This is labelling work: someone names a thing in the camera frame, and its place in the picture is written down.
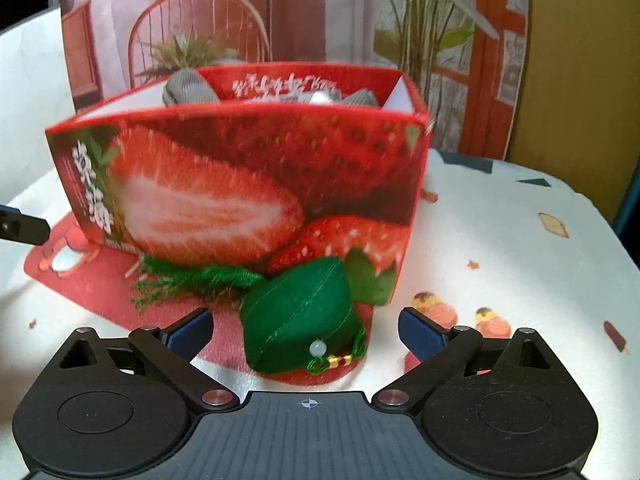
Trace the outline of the green fabric zongzi sachet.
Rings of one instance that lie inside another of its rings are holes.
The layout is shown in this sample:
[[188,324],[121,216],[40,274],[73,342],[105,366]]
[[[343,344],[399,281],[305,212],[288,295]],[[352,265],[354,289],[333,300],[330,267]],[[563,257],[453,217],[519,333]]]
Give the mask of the green fabric zongzi sachet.
[[139,310],[176,298],[239,295],[245,361],[258,374],[320,375],[366,354],[367,331],[340,258],[314,259],[266,278],[242,266],[187,268],[145,256],[141,272],[144,278],[131,286]]

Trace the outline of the printed living room backdrop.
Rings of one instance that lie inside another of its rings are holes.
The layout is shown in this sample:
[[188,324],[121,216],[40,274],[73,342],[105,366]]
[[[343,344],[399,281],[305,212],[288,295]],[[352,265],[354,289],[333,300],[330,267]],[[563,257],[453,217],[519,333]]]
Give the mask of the printed living room backdrop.
[[439,151],[506,154],[528,0],[58,0],[77,107],[183,67],[312,61],[396,67]]

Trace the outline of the white cartoon print tablecloth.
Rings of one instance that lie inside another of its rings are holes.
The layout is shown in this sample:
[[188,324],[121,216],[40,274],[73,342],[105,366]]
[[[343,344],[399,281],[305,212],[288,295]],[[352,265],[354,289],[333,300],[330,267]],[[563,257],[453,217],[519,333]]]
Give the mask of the white cartoon print tablecloth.
[[[318,389],[371,396],[401,375],[397,317],[418,292],[453,307],[462,325],[494,310],[515,330],[533,327],[570,371],[597,413],[584,475],[639,479],[639,269],[597,208],[566,185],[518,182],[526,168],[492,174],[445,164],[431,151],[416,224],[393,303],[373,311],[366,358]],[[565,226],[549,232],[539,214]],[[52,354],[77,326],[102,337],[129,330],[86,311],[24,271],[30,247],[1,242],[1,479],[27,472],[11,418]]]

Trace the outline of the red strawberry cardboard box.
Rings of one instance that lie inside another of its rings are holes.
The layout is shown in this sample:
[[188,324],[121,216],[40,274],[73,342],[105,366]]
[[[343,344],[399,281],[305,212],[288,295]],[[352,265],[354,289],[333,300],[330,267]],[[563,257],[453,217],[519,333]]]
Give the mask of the red strawberry cardboard box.
[[[171,76],[47,128],[88,240],[178,266],[277,275],[344,261],[352,296],[382,306],[405,258],[432,122],[392,68],[279,62],[196,69],[222,102],[167,106]],[[248,74],[308,75],[379,107],[230,100]]]

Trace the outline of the grey mesh glove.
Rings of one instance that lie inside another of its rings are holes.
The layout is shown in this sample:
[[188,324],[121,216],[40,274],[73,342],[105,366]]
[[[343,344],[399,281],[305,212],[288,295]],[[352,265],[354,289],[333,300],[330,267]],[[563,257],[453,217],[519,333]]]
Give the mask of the grey mesh glove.
[[[272,78],[248,74],[232,81],[230,100],[303,103],[314,105],[349,105],[379,107],[372,90],[359,89],[345,96],[333,81],[308,75]],[[168,78],[162,92],[165,105],[222,102],[220,91],[193,68],[178,70]]]

